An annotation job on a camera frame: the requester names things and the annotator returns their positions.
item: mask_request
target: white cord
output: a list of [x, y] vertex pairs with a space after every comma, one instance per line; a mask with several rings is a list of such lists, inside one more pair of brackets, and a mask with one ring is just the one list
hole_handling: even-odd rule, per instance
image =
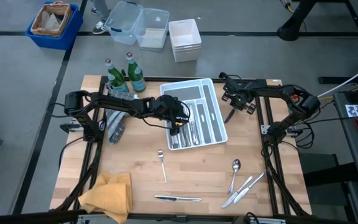
[[357, 77], [358, 77], [358, 74], [355, 75], [355, 76], [353, 76], [352, 78], [348, 79], [346, 82], [340, 84], [339, 86], [336, 86], [336, 87], [334, 87], [334, 88], [328, 90], [327, 92], [318, 95], [317, 97], [320, 98], [320, 97], [324, 96], [325, 94], [327, 94], [327, 93], [329, 93], [329, 92], [332, 92], [332, 91], [334, 91], [334, 90], [336, 90], [336, 89], [338, 89], [338, 88], [340, 88], [340, 87], [346, 85], [347, 83], [349, 83], [350, 81], [352, 81], [353, 79], [355, 79], [355, 78], [357, 78]]

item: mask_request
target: silver fork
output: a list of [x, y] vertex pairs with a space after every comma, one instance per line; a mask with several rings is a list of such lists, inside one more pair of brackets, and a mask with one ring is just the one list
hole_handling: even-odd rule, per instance
[[162, 150], [158, 150], [158, 158], [160, 158], [162, 173], [164, 174], [164, 182], [167, 183], [167, 175], [165, 174], [164, 161], [163, 161], [164, 154], [162, 153]]

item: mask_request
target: wicker basket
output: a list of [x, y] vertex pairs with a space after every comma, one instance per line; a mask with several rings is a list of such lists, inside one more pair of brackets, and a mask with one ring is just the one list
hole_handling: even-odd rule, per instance
[[[57, 29], [47, 30], [45, 28], [40, 27], [43, 11], [46, 11], [49, 14], [54, 13], [55, 15], [59, 16], [64, 15], [62, 23]], [[55, 1], [51, 4], [44, 4], [44, 6], [42, 6], [41, 10], [35, 17], [34, 22], [32, 23], [31, 33], [35, 35], [46, 35], [49, 37], [60, 37], [62, 32], [65, 30], [67, 22], [70, 20], [72, 13], [73, 12], [71, 10], [70, 4], [63, 3], [62, 1]]]

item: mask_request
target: gray floor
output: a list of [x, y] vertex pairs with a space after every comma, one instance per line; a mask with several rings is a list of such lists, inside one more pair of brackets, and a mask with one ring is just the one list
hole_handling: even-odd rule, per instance
[[[113, 8], [118, 0], [106, 0]], [[24, 31], [43, 1], [0, 0], [0, 31]], [[68, 1], [81, 4], [80, 0]], [[280, 2], [271, 0], [141, 0], [144, 7], [170, 11], [171, 21], [194, 18], [200, 31], [275, 32], [290, 13]], [[358, 1], [352, 1], [358, 13]], [[98, 17], [86, 5], [82, 31], [91, 31]], [[317, 4], [306, 19], [308, 31], [357, 31], [344, 4]], [[124, 54], [134, 53], [145, 76], [217, 77], [219, 72], [243, 78], [276, 78], [294, 83], [314, 94], [332, 88], [319, 85], [319, 76], [352, 76], [358, 72], [358, 38], [308, 37], [284, 42], [278, 37], [202, 36], [199, 60], [175, 63], [169, 38], [162, 53], [140, 50], [137, 44], [115, 43], [109, 36], [77, 37], [60, 88], [58, 102], [69, 91], [79, 89], [83, 75], [105, 75], [106, 57], [119, 68], [126, 67]], [[40, 49], [24, 36], [0, 36], [0, 215], [11, 212], [32, 144], [65, 51]], [[333, 106], [320, 118], [333, 118]], [[67, 135], [59, 124], [68, 119], [52, 119], [23, 212], [46, 211], [57, 178], [58, 155]], [[301, 152], [337, 154], [340, 163], [351, 155], [339, 122], [314, 125], [316, 141]], [[336, 218], [338, 208], [313, 205], [321, 217]]]

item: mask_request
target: yellow napkin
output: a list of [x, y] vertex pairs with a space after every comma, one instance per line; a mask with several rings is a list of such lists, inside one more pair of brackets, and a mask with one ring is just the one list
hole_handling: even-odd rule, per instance
[[130, 173], [99, 174], [93, 188], [78, 197], [81, 206], [91, 213], [100, 209], [118, 223], [124, 223], [132, 210], [132, 188]]

